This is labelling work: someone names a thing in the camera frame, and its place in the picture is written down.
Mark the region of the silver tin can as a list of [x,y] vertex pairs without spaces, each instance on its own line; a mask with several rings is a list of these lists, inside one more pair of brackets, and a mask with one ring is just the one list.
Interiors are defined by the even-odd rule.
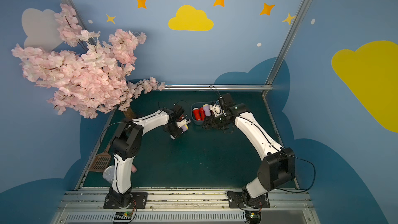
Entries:
[[115,166],[109,166],[107,167],[103,174],[102,174],[103,179],[105,179],[107,182],[110,184],[113,183],[114,177],[115,177]]

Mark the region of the brown litter scoop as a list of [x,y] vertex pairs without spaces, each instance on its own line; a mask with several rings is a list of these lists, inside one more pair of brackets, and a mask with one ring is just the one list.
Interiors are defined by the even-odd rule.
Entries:
[[110,146],[111,144],[108,143],[105,150],[95,156],[94,161],[89,167],[89,172],[103,173],[108,168],[108,165],[111,161],[111,155],[109,154]]

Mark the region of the purple pink spatula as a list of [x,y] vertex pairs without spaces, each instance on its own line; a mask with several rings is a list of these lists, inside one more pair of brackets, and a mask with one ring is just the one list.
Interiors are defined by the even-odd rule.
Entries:
[[131,172],[132,173],[136,173],[137,172],[137,168],[134,165],[131,166]]

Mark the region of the pink cherry blossom tree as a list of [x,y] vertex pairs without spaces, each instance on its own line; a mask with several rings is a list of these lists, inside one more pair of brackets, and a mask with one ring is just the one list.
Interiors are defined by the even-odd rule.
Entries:
[[56,89],[49,103],[59,115],[68,108],[90,119],[98,113],[125,112],[141,94],[164,89],[165,84],[154,77],[127,81],[135,69],[134,52],[146,41],[144,33],[117,29],[108,41],[100,41],[100,34],[84,29],[76,15],[74,8],[62,4],[55,19],[61,39],[72,47],[86,44],[85,53],[20,46],[12,50],[21,60],[24,78],[38,87]]

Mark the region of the clear blue storage box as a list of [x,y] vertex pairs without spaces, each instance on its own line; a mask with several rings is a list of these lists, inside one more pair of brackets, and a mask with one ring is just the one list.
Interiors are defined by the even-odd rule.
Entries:
[[203,107],[204,104],[214,105],[214,104],[218,104],[218,103],[217,103],[217,102],[214,102],[214,101],[212,101],[212,102],[196,102],[196,103],[193,103],[193,104],[191,105],[192,120],[193,120],[193,122],[194,122],[195,124],[197,124],[197,125],[202,125],[202,124],[206,121],[206,119],[209,119],[210,117],[215,117],[214,114],[213,114],[213,112],[211,111],[211,116],[206,116],[206,118],[205,118],[204,121],[196,121],[196,120],[195,120],[195,118],[193,117],[192,110],[193,110],[194,108],[200,109],[201,107]]

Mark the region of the purple flashlight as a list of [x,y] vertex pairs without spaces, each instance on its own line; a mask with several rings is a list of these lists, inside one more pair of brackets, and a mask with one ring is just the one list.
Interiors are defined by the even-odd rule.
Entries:
[[189,128],[188,128],[187,125],[183,125],[183,126],[181,127],[181,129],[182,129],[183,132],[186,132]]
[[211,116],[210,105],[204,104],[202,108],[205,113],[205,116]]

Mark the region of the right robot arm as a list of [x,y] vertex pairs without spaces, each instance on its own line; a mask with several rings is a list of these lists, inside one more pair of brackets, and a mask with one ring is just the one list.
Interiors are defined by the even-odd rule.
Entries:
[[246,136],[260,157],[257,177],[232,200],[239,208],[269,207],[267,194],[295,179],[293,150],[277,143],[245,104],[236,104],[229,93],[221,95],[214,103],[204,104],[199,111],[200,116],[204,117],[204,128],[223,130],[233,124]]

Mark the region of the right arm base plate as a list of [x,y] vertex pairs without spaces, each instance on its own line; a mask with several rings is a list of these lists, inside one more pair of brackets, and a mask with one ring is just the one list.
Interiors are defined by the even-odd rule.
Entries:
[[270,202],[268,193],[260,195],[256,198],[252,198],[246,191],[228,191],[227,197],[229,201],[229,208],[241,208],[241,209],[261,209],[270,208]]

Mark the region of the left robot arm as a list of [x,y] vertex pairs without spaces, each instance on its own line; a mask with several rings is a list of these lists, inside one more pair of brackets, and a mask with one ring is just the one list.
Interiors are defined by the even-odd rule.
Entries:
[[111,140],[114,152],[114,179],[105,198],[105,209],[130,209],[136,207],[132,195],[131,174],[133,160],[138,154],[144,134],[163,127],[172,140],[188,130],[189,118],[184,108],[175,104],[173,108],[163,108],[142,118],[119,123]]

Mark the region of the large red flashlight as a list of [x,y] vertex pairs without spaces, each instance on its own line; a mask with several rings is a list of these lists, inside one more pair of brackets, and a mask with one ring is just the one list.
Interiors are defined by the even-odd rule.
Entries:
[[201,107],[201,108],[200,108],[200,120],[201,120],[201,121],[204,121],[205,118],[206,118],[205,111],[204,111],[204,109]]

